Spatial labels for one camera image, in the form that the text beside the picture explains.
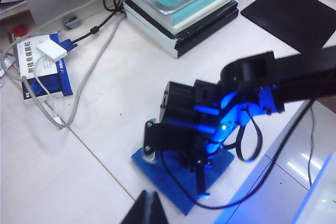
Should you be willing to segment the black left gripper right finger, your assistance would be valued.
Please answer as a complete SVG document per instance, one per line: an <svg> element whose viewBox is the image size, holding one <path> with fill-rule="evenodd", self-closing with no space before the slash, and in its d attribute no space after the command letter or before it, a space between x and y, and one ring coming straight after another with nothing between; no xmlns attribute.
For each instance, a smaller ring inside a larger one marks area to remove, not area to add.
<svg viewBox="0 0 336 224"><path fill-rule="evenodd" d="M154 192L152 196L151 223L152 224L169 223L157 192Z"/></svg>

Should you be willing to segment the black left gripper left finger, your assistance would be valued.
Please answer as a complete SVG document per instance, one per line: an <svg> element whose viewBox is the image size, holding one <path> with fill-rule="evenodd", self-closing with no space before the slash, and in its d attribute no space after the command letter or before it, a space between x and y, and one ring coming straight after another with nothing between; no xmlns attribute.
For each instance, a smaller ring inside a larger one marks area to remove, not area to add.
<svg viewBox="0 0 336 224"><path fill-rule="evenodd" d="M121 224L128 223L142 223L145 217L145 208L146 208L146 197L147 191L143 190L139 197L136 199L133 206L130 208L128 213L125 215Z"/></svg>

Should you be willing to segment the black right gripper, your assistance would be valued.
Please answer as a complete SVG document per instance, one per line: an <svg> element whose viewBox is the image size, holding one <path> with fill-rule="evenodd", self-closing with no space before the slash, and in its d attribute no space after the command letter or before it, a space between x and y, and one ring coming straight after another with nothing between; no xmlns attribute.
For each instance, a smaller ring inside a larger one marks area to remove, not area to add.
<svg viewBox="0 0 336 224"><path fill-rule="evenodd" d="M203 163L217 150L209 151L212 135L219 125L219 86L196 80L193 86L168 82L160 104L159 119L144 125L143 159L154 163L159 151L180 153L180 166L195 165L198 198L209 198Z"/></svg>

